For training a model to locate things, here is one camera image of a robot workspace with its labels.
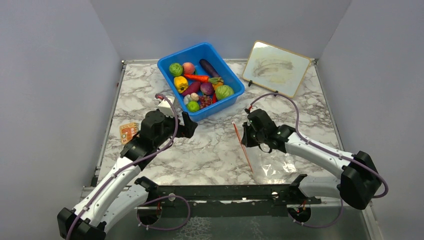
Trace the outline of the clear zip bag orange zipper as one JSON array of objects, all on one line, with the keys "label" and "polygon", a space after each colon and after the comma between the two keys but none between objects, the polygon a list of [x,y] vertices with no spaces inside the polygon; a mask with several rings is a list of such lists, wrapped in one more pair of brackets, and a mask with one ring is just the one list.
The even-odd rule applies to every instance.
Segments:
[{"label": "clear zip bag orange zipper", "polygon": [[270,149],[262,144],[260,147],[246,147],[242,144],[242,134],[235,122],[231,123],[238,141],[241,159],[248,166],[252,178],[259,184],[289,184],[301,172],[296,168],[294,158],[287,153]]}]

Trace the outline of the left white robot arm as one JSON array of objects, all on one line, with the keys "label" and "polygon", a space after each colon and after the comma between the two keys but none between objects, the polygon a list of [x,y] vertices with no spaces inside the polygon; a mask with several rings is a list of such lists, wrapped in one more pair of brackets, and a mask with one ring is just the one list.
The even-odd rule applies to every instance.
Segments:
[{"label": "left white robot arm", "polygon": [[182,118],[180,124],[177,115],[166,116],[159,109],[149,111],[106,177],[80,203],[58,213],[60,236],[66,240],[103,240],[133,208],[167,199],[159,195],[159,186],[147,177],[137,179],[127,193],[122,191],[175,138],[189,139],[194,135],[198,124],[187,112],[182,113]]}]

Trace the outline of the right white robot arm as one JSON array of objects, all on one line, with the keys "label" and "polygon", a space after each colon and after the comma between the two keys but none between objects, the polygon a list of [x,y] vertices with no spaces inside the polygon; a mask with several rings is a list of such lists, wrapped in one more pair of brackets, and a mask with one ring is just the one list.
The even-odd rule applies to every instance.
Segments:
[{"label": "right white robot arm", "polygon": [[329,197],[364,210],[383,183],[368,153],[337,150],[301,135],[294,127],[277,126],[262,109],[249,113],[242,127],[241,143],[245,147],[266,145],[270,151],[298,156],[331,173],[331,177],[305,176],[292,186],[288,196],[296,204],[307,198]]}]

